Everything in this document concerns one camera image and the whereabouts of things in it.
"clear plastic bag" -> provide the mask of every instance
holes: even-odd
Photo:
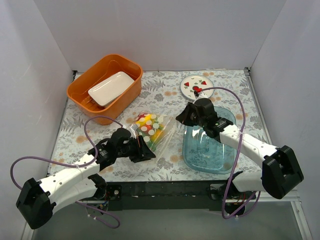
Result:
[[[129,127],[143,139],[150,150],[160,159],[176,131],[175,119],[169,115],[140,113]]]

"orange bin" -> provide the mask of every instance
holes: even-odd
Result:
[[[134,83],[107,107],[99,106],[89,96],[88,90],[120,71],[128,74]],[[87,116],[104,115],[115,119],[140,94],[142,74],[143,70],[137,63],[121,55],[110,54],[74,80],[66,93]],[[96,118],[94,121],[101,125],[112,123],[111,120],[105,118]]]

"flower pattern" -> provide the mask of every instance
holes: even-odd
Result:
[[[180,92],[180,82],[188,75],[204,75],[213,82],[214,86],[234,91],[243,103],[246,116],[249,116],[245,132],[266,142],[263,125],[243,70],[144,72],[141,94],[117,117],[117,121],[128,126],[129,122],[140,112],[177,116],[188,102],[188,99]],[[243,123],[241,108],[233,95],[223,90],[215,90],[212,101],[215,106],[231,111],[236,116],[236,124],[241,126]],[[67,101],[65,111],[52,159],[72,164],[91,149],[92,145],[84,134],[84,123],[88,117],[70,99]],[[103,138],[110,137],[117,128],[116,123],[102,126],[90,122],[87,126],[89,136],[95,144]],[[182,125],[177,127],[165,153],[158,161],[133,163],[129,158],[118,158],[115,164],[102,170],[100,175],[107,182],[227,179],[229,174],[199,172],[185,164],[181,155],[184,129],[185,127]],[[53,175],[63,168],[63,166],[51,164],[48,173]],[[259,167],[252,160],[240,155],[236,172],[256,172],[259,170]]]

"table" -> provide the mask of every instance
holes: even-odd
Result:
[[[204,75],[216,87],[234,91],[241,99],[246,116],[244,131],[267,142],[262,120],[258,114],[253,94],[243,70],[198,70],[198,71],[159,71],[144,72],[141,94],[117,117],[125,125],[130,125],[140,112],[177,116],[185,108],[188,100],[180,92],[180,82],[189,75]],[[243,123],[241,108],[237,99],[229,92],[215,90],[210,98],[215,106],[230,110],[240,127]],[[84,134],[84,115],[70,99],[52,155],[54,161],[72,164],[81,158],[92,145]],[[89,136],[97,143],[109,137],[118,128],[113,123],[108,126],[95,122],[88,124]],[[229,174],[212,174],[189,168],[182,157],[184,126],[180,125],[173,135],[167,151],[158,161],[133,163],[128,158],[118,158],[115,164],[103,169],[99,174],[106,182],[157,182],[157,181],[204,181],[225,180]],[[48,174],[53,175],[64,167],[51,164]],[[256,172],[259,167],[244,155],[240,155],[237,171]]]

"round plate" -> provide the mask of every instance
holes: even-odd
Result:
[[[194,90],[196,89],[206,89],[213,87],[212,81],[202,75],[190,75],[186,76],[180,83],[180,90],[182,94],[190,100],[196,100]],[[210,89],[204,92],[208,98],[214,94],[214,89]]]

